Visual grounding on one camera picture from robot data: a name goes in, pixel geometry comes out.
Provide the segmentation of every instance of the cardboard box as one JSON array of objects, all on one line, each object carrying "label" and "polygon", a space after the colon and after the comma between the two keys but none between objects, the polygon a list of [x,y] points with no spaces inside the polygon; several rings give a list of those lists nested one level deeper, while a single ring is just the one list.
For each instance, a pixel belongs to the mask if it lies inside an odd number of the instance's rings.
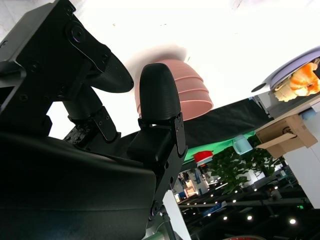
[{"label": "cardboard box", "polygon": [[304,146],[310,148],[318,142],[298,114],[259,130],[256,136],[262,143],[256,147],[266,149],[275,159]]}]

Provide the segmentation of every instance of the green plant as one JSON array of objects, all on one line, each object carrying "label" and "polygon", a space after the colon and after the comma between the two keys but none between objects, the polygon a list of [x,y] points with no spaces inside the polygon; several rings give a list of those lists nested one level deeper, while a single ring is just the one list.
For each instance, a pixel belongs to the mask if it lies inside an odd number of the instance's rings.
[{"label": "green plant", "polygon": [[212,176],[220,176],[226,185],[223,194],[231,193],[236,187],[248,181],[246,174],[249,171],[247,164],[239,159],[234,148],[228,147],[219,154],[213,157],[213,160],[208,163],[211,169]]},{"label": "green plant", "polygon": [[270,153],[262,148],[256,148],[260,144],[257,136],[248,138],[253,147],[252,151],[238,155],[232,146],[213,156],[208,167],[212,176],[220,176],[226,185],[223,194],[231,193],[238,186],[248,181],[246,176],[241,176],[253,170],[255,173],[264,173],[266,176],[275,172],[275,166],[284,161],[283,157],[274,159]]},{"label": "green plant", "polygon": [[285,160],[284,157],[273,158],[267,150],[256,148],[261,144],[256,135],[249,137],[248,141],[253,150],[239,157],[248,163],[255,173],[264,173],[266,177],[272,175],[275,172],[275,166],[281,164]]}]

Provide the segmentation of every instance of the stacked pink bowls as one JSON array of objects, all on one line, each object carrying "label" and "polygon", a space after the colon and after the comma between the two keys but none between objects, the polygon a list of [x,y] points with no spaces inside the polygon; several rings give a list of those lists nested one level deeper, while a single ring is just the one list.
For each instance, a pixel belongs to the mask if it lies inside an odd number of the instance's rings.
[{"label": "stacked pink bowls", "polygon": [[[192,67],[175,59],[166,59],[158,63],[167,65],[173,75],[184,121],[204,115],[213,108],[203,79]],[[139,84],[136,84],[134,94],[136,109],[141,117]]]}]

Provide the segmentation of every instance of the black cloth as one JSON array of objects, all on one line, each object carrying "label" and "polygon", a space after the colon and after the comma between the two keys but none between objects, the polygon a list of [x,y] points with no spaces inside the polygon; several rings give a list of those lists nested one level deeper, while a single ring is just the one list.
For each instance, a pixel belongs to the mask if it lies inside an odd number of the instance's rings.
[{"label": "black cloth", "polygon": [[[211,110],[207,114],[184,122],[185,141],[188,148],[218,143],[239,134],[254,131],[273,118],[256,102],[244,99],[227,106]],[[126,151],[138,132],[122,137],[112,145],[110,154],[126,158]]]}]

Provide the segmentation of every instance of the blue cup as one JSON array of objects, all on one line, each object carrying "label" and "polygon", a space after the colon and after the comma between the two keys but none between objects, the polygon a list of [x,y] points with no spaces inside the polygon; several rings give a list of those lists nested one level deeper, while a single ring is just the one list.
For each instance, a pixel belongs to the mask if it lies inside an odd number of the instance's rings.
[{"label": "blue cup", "polygon": [[235,152],[239,155],[251,151],[253,148],[244,135],[238,135],[232,140]]}]

